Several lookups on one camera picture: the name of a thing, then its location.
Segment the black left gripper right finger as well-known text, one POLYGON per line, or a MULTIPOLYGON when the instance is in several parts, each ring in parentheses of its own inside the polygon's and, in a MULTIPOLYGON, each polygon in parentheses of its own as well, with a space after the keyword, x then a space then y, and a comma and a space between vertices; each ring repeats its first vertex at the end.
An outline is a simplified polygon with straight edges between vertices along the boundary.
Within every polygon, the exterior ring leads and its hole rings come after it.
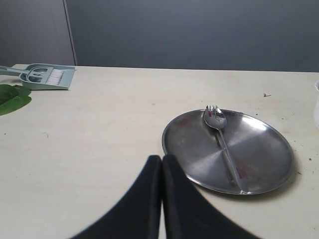
POLYGON ((256 239, 213 207, 186 177, 177 159, 162 159, 163 210, 168 239, 256 239))

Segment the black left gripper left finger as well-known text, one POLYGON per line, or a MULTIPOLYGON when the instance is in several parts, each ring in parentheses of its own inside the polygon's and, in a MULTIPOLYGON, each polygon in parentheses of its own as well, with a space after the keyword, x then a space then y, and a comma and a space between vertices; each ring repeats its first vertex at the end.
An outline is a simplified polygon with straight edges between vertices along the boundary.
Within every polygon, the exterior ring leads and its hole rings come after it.
POLYGON ((162 162, 151 155, 125 195, 74 239, 157 239, 162 200, 162 162))

